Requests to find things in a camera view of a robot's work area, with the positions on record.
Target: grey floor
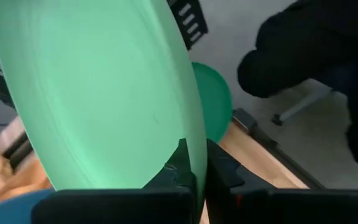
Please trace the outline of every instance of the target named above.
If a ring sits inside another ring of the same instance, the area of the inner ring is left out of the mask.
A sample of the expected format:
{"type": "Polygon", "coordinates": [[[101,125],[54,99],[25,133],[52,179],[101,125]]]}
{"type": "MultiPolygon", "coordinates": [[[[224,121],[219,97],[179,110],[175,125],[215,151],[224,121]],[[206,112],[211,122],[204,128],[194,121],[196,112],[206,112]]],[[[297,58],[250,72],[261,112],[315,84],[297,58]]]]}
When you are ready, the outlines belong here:
{"type": "Polygon", "coordinates": [[[293,0],[200,1],[209,34],[193,47],[191,59],[221,73],[232,91],[234,106],[253,115],[281,149],[323,185],[358,189],[358,165],[352,160],[344,136],[349,124],[344,95],[327,96],[278,127],[270,122],[274,113],[284,111],[325,86],[310,80],[261,100],[244,93],[237,84],[236,68],[245,53],[254,47],[259,25],[293,0]]]}

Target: tan cloth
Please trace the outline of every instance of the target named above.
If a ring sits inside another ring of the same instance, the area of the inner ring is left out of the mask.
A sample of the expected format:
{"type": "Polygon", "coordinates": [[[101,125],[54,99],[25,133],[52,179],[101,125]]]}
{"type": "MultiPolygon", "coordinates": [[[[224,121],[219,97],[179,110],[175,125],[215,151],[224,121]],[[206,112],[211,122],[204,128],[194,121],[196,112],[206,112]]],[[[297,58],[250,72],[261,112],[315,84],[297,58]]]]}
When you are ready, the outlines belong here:
{"type": "Polygon", "coordinates": [[[37,158],[18,173],[13,174],[9,161],[0,155],[0,202],[27,192],[51,187],[37,158]]]}

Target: chair leg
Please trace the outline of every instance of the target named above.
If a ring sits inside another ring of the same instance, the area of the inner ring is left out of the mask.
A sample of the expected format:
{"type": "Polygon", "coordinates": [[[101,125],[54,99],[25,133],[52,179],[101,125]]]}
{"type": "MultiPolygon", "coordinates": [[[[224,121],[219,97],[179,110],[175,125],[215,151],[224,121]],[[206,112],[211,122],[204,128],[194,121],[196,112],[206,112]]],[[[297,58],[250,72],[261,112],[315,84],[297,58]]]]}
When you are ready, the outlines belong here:
{"type": "Polygon", "coordinates": [[[289,108],[288,110],[284,111],[281,114],[275,114],[272,118],[272,122],[276,125],[283,125],[283,122],[288,118],[298,114],[300,111],[308,107],[309,105],[313,104],[314,102],[322,99],[324,96],[330,94],[333,90],[330,88],[324,88],[323,90],[315,91],[314,93],[308,95],[300,102],[289,108]]]}

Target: wooden edge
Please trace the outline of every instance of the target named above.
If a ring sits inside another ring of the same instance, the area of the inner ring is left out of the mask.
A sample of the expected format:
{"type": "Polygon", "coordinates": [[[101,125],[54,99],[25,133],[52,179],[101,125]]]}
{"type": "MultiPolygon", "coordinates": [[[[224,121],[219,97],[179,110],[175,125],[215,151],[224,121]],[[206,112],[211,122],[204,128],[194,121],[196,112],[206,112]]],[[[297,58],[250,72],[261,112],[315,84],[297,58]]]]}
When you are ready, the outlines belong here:
{"type": "Polygon", "coordinates": [[[309,188],[235,122],[229,125],[220,146],[245,168],[275,187],[309,188]]]}
{"type": "Polygon", "coordinates": [[[206,209],[206,203],[204,203],[203,214],[201,215],[200,224],[209,224],[208,211],[206,209]]]}

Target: blue object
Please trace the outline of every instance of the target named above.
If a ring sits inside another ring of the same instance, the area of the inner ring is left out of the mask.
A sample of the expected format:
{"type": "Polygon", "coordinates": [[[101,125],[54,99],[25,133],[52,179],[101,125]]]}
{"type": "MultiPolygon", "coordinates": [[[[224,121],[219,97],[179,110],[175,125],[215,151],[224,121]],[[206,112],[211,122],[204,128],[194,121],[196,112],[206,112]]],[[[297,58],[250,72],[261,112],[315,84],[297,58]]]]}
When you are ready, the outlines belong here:
{"type": "Polygon", "coordinates": [[[54,192],[53,189],[31,192],[0,203],[0,224],[31,224],[34,205],[54,192]]]}

